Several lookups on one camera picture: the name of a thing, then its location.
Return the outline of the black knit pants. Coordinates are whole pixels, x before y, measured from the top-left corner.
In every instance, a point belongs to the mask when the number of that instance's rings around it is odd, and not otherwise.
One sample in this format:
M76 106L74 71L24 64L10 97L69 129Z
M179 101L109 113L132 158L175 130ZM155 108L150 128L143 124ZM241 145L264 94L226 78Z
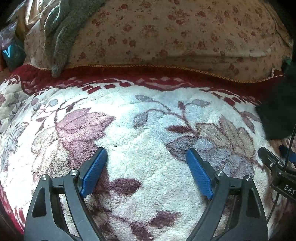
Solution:
M267 140L281 140L295 127L295 57L285 64L285 76L259 106L256 107Z

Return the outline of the white red floral blanket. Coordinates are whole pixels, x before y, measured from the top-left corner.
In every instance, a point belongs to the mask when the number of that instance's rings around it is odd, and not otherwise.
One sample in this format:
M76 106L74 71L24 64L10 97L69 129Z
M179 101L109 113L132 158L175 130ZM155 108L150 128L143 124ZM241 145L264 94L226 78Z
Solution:
M107 240L187 238L207 203L186 165L189 148L228 176L251 176L269 233L285 231L295 206L271 189L257 152L289 141L268 141L255 110L282 79L277 70L240 83L140 66L1 73L1 239L22 239L42 175L63 176L99 147L108 162L85 202Z

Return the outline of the beige floral quilt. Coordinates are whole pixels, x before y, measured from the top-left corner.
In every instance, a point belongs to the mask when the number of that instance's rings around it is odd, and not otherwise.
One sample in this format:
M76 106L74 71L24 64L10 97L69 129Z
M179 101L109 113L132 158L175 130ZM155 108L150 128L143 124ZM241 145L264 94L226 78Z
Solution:
M44 23L59 3L36 1L25 38L28 60L41 68L50 69ZM267 1L105 1L80 28L65 67L173 65L252 81L280 68L292 45Z

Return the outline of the teal bag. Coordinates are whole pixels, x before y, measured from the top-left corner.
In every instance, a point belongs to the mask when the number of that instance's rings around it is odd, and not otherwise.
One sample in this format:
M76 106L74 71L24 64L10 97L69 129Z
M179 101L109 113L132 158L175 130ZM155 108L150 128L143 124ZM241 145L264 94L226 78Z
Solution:
M1 53L10 72L22 66L26 58L23 43L18 38L12 39Z

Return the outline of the clear plastic bag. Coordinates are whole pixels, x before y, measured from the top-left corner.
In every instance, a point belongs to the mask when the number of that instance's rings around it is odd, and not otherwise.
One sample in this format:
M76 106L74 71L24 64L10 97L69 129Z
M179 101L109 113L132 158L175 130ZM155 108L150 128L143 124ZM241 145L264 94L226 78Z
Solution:
M5 49L14 39L18 21L14 21L0 32L1 49Z

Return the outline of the grey knit garment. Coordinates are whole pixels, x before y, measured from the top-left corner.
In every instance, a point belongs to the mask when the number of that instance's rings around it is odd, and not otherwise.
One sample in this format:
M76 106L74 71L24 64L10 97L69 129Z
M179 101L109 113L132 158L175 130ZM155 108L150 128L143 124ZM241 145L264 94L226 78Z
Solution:
M60 1L50 11L44 23L44 49L53 78L64 69L80 28L104 4L103 0Z

